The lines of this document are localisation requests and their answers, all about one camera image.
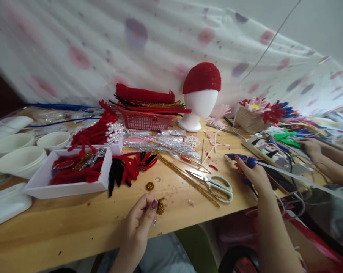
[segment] red plastic basket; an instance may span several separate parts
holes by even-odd
[[[137,130],[159,131],[168,129],[173,118],[176,116],[151,114],[137,111],[125,110],[122,107],[116,106],[125,119],[126,127]]]

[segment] red knitted hat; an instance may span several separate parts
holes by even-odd
[[[183,94],[207,89],[221,90],[220,71],[212,63],[199,63],[189,71],[183,85]]]

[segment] gold glitter ball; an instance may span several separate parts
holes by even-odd
[[[152,183],[152,182],[147,183],[146,184],[146,189],[148,191],[152,191],[154,189],[154,183]]]
[[[156,214],[162,215],[164,213],[165,207],[164,207],[164,204],[162,202],[164,199],[165,199],[165,197],[163,197],[157,201]]]

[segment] white box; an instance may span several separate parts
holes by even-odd
[[[33,177],[24,187],[24,192],[39,199],[56,198],[70,195],[79,195],[108,190],[108,179],[112,164],[112,151],[108,147],[103,159],[101,174],[98,181],[93,183],[81,182],[72,184],[52,185],[49,183],[53,178],[53,163],[60,156],[73,156],[78,154],[80,149],[71,152],[67,150],[55,150],[50,153],[45,164],[36,171]]]
[[[69,149],[72,146],[72,141],[73,137],[70,137],[70,140],[68,144],[65,146],[65,148]],[[99,149],[99,148],[110,148],[112,151],[112,154],[114,155],[121,155],[122,153],[122,148],[123,148],[123,141],[124,141],[124,136],[120,138],[120,141],[117,144],[112,144],[112,145],[92,145],[94,148]]]

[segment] pipe cleaner flower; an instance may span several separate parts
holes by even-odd
[[[268,121],[272,122],[272,123],[278,123],[279,122],[279,118],[283,117],[286,113],[286,111],[284,109],[280,109],[279,107],[281,107],[283,105],[283,103],[278,103],[278,104],[274,104],[273,106],[271,106],[269,109],[270,111],[264,112],[261,115],[263,116],[263,121],[265,124],[267,124]]]
[[[266,111],[270,111],[269,108],[266,108],[268,104],[270,103],[267,100],[265,100],[265,98],[259,99],[253,97],[251,100],[246,101],[244,105],[241,105],[252,113],[262,114]]]
[[[209,122],[209,123],[211,123],[212,125],[217,126],[218,128],[225,128],[226,125],[224,125],[224,124],[222,123],[222,121],[220,121],[220,119],[221,119],[222,117],[224,117],[225,115],[231,113],[230,109],[231,109],[231,108],[230,108],[228,105],[222,104],[221,107],[217,110],[216,116],[215,116],[214,118],[212,118],[212,117],[206,118],[206,119],[205,119],[205,122]]]

